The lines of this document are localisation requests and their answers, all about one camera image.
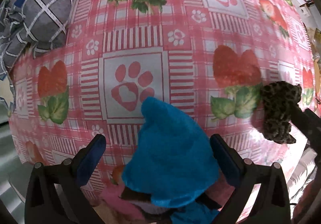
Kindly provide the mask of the leopard print scrunchie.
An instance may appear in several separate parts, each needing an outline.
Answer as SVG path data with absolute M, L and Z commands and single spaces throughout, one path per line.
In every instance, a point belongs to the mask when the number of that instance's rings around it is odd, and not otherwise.
M 301 85 L 286 81 L 274 81 L 260 90 L 264 122 L 263 136 L 277 144 L 294 144 L 296 139 L 291 132 L 291 111 L 298 107 L 301 100 Z

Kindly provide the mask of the blue fuzzy cloth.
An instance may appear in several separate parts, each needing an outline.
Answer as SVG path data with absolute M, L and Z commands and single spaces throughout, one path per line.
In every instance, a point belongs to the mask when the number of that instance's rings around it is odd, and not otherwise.
M 122 173 L 125 186 L 149 194 L 159 207 L 192 203 L 219 179 L 209 137 L 189 115 L 154 97 L 144 100 L 141 113 L 145 122 Z
M 210 210 L 204 204 L 193 202 L 178 208 L 170 219 L 173 224 L 210 224 L 218 214 L 216 209 Z

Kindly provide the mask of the pink fuzzy scrunchie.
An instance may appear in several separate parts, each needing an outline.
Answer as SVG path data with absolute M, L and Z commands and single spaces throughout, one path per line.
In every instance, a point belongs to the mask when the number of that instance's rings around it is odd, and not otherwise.
M 124 188 L 124 184 L 111 184 L 103 189 L 100 197 L 109 208 L 121 214 L 126 220 L 145 221 L 143 214 L 135 205 L 120 198 Z

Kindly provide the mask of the pink strawberry paw tablecloth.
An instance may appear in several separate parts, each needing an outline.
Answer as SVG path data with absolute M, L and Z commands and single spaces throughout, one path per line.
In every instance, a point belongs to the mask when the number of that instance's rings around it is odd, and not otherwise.
M 294 144 L 263 136 L 263 86 L 301 85 L 300 109 L 313 110 L 315 82 L 309 37 L 291 0 L 74 0 L 65 45 L 33 57 L 27 45 L 7 77 L 7 108 L 21 162 L 58 165 L 96 134 L 106 149 L 80 189 L 103 223 L 172 223 L 178 208 L 152 204 L 125 186 L 121 199 L 145 221 L 129 221 L 100 197 L 138 146 L 148 97 L 189 115 L 210 137 L 257 165 L 279 163 L 289 180 L 306 145 L 290 121 Z M 220 212 L 231 197 L 219 179 L 195 199 Z

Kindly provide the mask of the grey checked blanket with star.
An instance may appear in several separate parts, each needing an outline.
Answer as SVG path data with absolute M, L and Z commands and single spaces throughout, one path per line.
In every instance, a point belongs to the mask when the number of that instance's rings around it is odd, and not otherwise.
M 33 57 L 65 45 L 74 0 L 6 0 L 1 4 L 1 79 L 27 45 Z

